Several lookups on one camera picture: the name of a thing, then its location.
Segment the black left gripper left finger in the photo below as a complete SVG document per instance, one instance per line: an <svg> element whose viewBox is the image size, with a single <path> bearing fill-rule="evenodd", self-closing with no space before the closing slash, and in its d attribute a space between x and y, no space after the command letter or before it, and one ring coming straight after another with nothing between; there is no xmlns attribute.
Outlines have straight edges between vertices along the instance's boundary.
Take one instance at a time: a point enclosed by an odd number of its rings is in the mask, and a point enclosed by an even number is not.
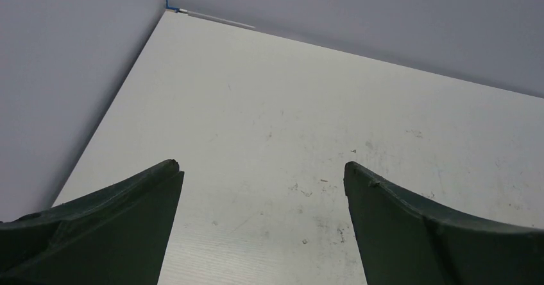
<svg viewBox="0 0 544 285"><path fill-rule="evenodd" d="M2 284L156 284L183 172L173 160L1 224Z"/></svg>

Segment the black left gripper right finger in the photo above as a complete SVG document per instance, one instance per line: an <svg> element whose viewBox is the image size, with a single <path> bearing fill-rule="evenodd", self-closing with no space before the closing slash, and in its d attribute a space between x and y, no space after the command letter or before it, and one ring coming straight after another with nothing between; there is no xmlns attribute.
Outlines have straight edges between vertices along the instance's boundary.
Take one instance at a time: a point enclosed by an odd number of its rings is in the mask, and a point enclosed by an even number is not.
<svg viewBox="0 0 544 285"><path fill-rule="evenodd" d="M543 231L487 220L360 164L344 192L368 284L542 284Z"/></svg>

